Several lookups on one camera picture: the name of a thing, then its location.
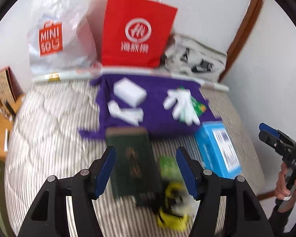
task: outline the purple cloth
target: purple cloth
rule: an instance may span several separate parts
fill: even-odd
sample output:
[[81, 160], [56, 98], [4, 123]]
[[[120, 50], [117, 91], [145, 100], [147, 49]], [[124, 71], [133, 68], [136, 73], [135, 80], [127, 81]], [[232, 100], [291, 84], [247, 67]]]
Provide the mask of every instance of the purple cloth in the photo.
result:
[[200, 126], [195, 124], [187, 126], [184, 122], [174, 120], [172, 110], [165, 110], [163, 101], [168, 96], [169, 89], [177, 89], [184, 87], [191, 91], [191, 95], [200, 103], [207, 106], [207, 110], [200, 116], [200, 121], [218, 121], [208, 107], [208, 101], [205, 100], [199, 91], [200, 85], [193, 81], [176, 80], [166, 77], [142, 76], [142, 75], [102, 75], [91, 80], [90, 85], [100, 85], [99, 93], [96, 97], [96, 103], [100, 107], [99, 122], [100, 127], [98, 132], [79, 130], [82, 138], [89, 139], [105, 139], [105, 130], [107, 127], [116, 126], [132, 126], [129, 123], [113, 118], [110, 115], [107, 103], [115, 100], [120, 108], [130, 108], [128, 104], [120, 100], [113, 93], [113, 85], [122, 78], [128, 78], [138, 84], [147, 91], [147, 98], [138, 107], [144, 111], [144, 120], [139, 122], [139, 126], [147, 129], [150, 138], [172, 138], [181, 135], [191, 135], [197, 131]]

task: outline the white sponge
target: white sponge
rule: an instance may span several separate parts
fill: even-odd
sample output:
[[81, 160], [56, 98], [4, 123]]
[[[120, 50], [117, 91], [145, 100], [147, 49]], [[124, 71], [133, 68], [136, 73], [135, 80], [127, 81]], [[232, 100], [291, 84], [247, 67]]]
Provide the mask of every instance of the white sponge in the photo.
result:
[[141, 104], [147, 97], [147, 92], [144, 88], [138, 86], [126, 77], [114, 84], [113, 92], [115, 96], [133, 108]]

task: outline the red paper bag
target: red paper bag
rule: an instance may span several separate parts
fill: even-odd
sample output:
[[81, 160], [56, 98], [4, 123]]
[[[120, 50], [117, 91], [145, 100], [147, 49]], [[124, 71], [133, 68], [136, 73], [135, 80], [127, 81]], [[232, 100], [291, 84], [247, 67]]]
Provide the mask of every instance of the red paper bag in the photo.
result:
[[177, 8], [152, 0], [108, 0], [102, 64], [157, 67], [176, 12]]

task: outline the dark green book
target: dark green book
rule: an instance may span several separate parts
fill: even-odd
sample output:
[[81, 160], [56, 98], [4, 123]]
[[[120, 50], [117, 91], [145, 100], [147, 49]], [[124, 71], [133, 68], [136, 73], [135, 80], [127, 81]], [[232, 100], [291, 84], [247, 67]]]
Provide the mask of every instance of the dark green book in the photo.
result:
[[105, 139], [108, 146], [116, 149], [116, 163], [111, 173], [115, 199], [161, 191], [158, 168], [145, 128], [107, 128]]

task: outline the white glove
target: white glove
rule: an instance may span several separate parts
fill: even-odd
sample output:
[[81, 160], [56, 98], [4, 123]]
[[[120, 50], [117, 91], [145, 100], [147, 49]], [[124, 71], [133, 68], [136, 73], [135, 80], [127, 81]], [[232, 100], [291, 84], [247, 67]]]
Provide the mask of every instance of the white glove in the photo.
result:
[[168, 96], [163, 102], [163, 107], [165, 110], [168, 110], [177, 102], [172, 111], [172, 117], [175, 120], [183, 119], [188, 126], [193, 123], [196, 125], [201, 124], [191, 102], [190, 90], [168, 90], [167, 94]]
[[108, 102], [108, 108], [113, 118], [121, 119], [134, 126], [139, 126], [139, 122], [142, 122], [144, 119], [144, 111], [141, 108], [121, 109], [114, 100]]

